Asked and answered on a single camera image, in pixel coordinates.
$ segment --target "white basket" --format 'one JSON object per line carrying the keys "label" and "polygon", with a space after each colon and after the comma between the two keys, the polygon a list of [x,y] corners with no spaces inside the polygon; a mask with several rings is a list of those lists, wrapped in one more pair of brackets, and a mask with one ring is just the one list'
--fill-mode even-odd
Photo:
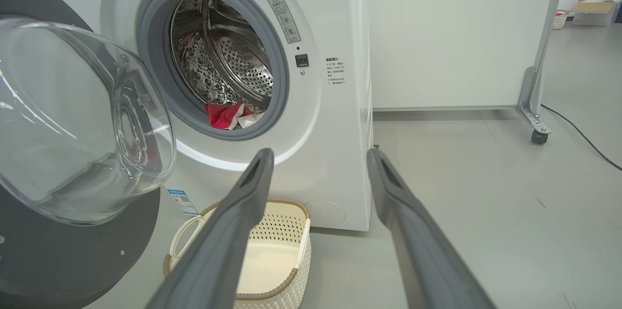
{"label": "white basket", "polygon": [[[207,207],[179,228],[170,253],[164,258],[164,276],[169,275],[216,207]],[[193,223],[197,223],[197,227],[176,252],[180,237]],[[264,218],[251,230],[248,238],[235,309],[296,309],[300,306],[311,266],[310,227],[309,212],[301,203],[268,201]]]}
{"label": "white basket", "polygon": [[557,12],[562,13],[562,15],[555,17],[555,20],[553,21],[553,30],[561,30],[562,27],[564,27],[564,24],[566,24],[566,19],[569,14],[566,10],[557,10]]}

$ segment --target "gray floor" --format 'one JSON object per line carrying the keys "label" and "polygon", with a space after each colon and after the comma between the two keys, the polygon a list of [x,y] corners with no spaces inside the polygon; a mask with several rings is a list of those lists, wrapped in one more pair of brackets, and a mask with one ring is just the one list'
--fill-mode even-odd
{"label": "gray floor", "polygon": [[[544,103],[571,118],[622,163],[622,25],[553,33]],[[378,114],[375,141],[500,309],[619,308],[622,302],[622,172],[564,121],[544,146],[512,111]],[[136,266],[90,309],[139,309],[185,219],[162,196],[160,219]],[[388,231],[315,229],[301,307],[404,308]]]}

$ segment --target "stainless steel drum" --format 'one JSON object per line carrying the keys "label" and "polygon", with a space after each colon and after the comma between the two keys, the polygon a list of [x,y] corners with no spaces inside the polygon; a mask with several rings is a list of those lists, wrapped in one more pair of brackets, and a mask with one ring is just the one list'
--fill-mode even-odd
{"label": "stainless steel drum", "polygon": [[235,9],[220,0],[181,0],[170,33],[178,73],[200,101],[267,108],[273,89],[270,61]]}

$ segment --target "warning label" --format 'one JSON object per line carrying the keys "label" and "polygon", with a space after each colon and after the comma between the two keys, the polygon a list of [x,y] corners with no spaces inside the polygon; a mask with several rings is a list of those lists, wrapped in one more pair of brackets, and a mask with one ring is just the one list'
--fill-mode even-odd
{"label": "warning label", "polygon": [[182,210],[182,213],[191,216],[198,216],[198,211],[196,211],[196,208],[192,204],[190,198],[188,198],[188,195],[186,195],[185,191],[169,189],[169,194],[173,196],[173,199],[179,206],[180,210]]}
{"label": "warning label", "polygon": [[280,23],[280,27],[283,29],[283,33],[285,33],[287,43],[299,42],[300,35],[298,34],[298,28],[296,27],[292,13],[290,13],[289,8],[287,8],[285,0],[268,0],[268,2],[273,8],[273,12]]}
{"label": "warning label", "polygon": [[326,58],[326,75],[329,85],[345,85],[345,72],[346,68],[344,62],[341,61],[338,57]]}

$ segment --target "metal bracket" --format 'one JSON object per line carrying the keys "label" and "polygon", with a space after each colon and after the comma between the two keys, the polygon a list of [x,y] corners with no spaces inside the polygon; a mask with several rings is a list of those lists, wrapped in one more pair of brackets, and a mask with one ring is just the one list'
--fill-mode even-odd
{"label": "metal bracket", "polygon": [[522,79],[522,89],[518,99],[516,111],[539,133],[549,134],[551,130],[542,123],[540,116],[535,114],[531,109],[531,97],[534,93],[538,68],[531,66],[525,71],[525,77]]}
{"label": "metal bracket", "polygon": [[534,93],[537,92],[536,107],[540,106],[540,90],[542,79],[542,65],[544,64],[544,56],[546,55],[546,49],[549,47],[549,39],[551,39],[551,28],[553,27],[553,21],[555,19],[555,12],[557,12],[557,4],[559,0],[549,0],[549,8],[547,11],[546,20],[544,21],[544,28],[542,29],[542,37],[540,37],[540,45],[536,54],[536,61],[534,66],[531,66],[525,70],[525,77],[522,79],[522,88],[520,89],[520,96],[518,97],[518,105],[516,111],[536,130],[541,134],[549,134],[551,130],[542,123],[540,116],[533,111],[531,107],[531,100],[534,97]]}

